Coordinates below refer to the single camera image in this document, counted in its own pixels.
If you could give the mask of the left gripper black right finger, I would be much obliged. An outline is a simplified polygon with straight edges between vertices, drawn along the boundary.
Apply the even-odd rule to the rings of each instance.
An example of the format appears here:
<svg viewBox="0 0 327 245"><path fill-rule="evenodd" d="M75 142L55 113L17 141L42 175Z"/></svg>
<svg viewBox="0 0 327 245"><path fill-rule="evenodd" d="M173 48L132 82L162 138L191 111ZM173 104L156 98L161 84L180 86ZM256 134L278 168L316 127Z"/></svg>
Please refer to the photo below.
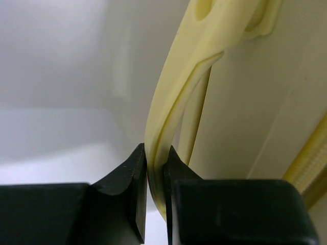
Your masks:
<svg viewBox="0 0 327 245"><path fill-rule="evenodd" d="M163 189L169 244L319 244L287 181L205 180L171 148Z"/></svg>

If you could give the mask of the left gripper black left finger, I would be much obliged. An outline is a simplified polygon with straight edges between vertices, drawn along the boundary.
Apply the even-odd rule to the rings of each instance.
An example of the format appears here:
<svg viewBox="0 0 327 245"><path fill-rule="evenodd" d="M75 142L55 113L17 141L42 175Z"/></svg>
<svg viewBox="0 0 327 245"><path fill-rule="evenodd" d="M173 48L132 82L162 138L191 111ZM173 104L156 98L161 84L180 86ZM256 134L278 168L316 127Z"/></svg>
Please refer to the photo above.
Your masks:
<svg viewBox="0 0 327 245"><path fill-rule="evenodd" d="M1 186L1 244L143 244L144 145L93 184Z"/></svg>

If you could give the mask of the pale yellow suitcase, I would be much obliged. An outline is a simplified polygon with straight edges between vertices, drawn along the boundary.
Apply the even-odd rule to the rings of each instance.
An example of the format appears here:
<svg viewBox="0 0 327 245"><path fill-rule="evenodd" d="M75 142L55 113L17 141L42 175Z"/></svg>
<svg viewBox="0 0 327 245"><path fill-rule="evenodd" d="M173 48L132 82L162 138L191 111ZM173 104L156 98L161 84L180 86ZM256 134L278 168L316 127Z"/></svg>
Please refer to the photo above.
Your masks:
<svg viewBox="0 0 327 245"><path fill-rule="evenodd" d="M326 1L190 1L151 103L145 151L166 217L162 167L206 179L284 179L326 192Z"/></svg>

